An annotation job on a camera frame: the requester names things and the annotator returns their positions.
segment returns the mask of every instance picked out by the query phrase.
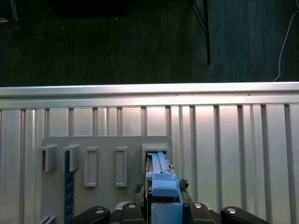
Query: blue ruler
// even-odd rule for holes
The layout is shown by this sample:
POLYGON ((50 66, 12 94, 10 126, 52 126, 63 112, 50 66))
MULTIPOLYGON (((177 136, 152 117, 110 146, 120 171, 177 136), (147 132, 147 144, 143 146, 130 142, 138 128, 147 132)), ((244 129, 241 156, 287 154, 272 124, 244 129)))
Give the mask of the blue ruler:
POLYGON ((74 172, 70 172, 70 152, 64 155, 64 223, 74 218, 74 172))

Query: black pole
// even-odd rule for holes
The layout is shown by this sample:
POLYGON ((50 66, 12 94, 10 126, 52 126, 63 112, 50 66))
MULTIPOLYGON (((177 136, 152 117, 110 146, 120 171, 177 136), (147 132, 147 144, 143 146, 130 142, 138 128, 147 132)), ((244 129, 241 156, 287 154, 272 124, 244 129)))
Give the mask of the black pole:
POLYGON ((207 62, 208 62, 208 64, 211 64, 210 31, 209 31, 209 17, 208 17, 208 14, 207 14, 207 0, 204 0, 204 8, 205 8, 207 62))

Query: blue plastic part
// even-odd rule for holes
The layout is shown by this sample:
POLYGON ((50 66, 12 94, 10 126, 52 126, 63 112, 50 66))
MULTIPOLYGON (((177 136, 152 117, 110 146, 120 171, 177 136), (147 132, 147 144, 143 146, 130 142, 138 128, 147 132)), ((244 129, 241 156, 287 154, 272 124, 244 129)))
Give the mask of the blue plastic part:
POLYGON ((70 151, 64 155, 64 223, 74 218, 74 172, 70 172, 70 151))
POLYGON ((182 224, 183 199, 178 178, 170 168, 167 156, 163 152, 148 153, 152 157, 153 172, 147 172, 146 178, 152 180, 152 195, 155 197, 178 197, 176 203, 152 203, 151 224, 182 224))

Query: gray bracket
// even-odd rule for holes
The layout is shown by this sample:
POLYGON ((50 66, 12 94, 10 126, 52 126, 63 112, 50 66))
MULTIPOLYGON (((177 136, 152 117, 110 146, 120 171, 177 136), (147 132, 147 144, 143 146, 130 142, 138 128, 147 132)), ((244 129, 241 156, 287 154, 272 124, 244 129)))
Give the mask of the gray bracket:
POLYGON ((70 152, 70 172, 73 172, 80 167, 80 145, 69 145, 64 149, 70 152))
POLYGON ((96 187, 98 184, 98 147, 88 147, 84 152, 84 185, 96 187))
POLYGON ((45 172, 49 172, 57 168, 56 151, 57 145, 47 145, 40 147, 42 152, 42 168, 45 172))
POLYGON ((40 224, 57 224, 57 218, 56 216, 52 216, 52 217, 46 216, 45 218, 43 218, 40 224))
POLYGON ((118 146, 115 149, 115 185, 126 187, 128 184, 128 147, 118 146))
POLYGON ((145 173, 145 156, 149 152, 165 152, 169 161, 172 161, 172 154, 167 143, 162 144, 142 144, 142 172, 145 173))

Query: gray mounting plate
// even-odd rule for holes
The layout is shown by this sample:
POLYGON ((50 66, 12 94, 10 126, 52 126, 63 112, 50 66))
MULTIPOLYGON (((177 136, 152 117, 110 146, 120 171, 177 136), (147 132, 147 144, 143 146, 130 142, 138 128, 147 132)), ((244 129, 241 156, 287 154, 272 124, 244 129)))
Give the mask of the gray mounting plate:
POLYGON ((144 151, 155 148, 163 151, 163 147, 171 162, 172 140, 168 136, 45 138, 40 148, 40 170, 45 168, 45 160, 52 169, 42 171, 42 217, 57 216, 57 223, 63 222, 66 150, 76 149, 72 163, 77 168, 74 171, 74 211, 78 215, 98 205, 113 211, 119 202, 133 200, 136 184, 145 181, 144 151), (54 151, 42 153, 45 149, 54 151))

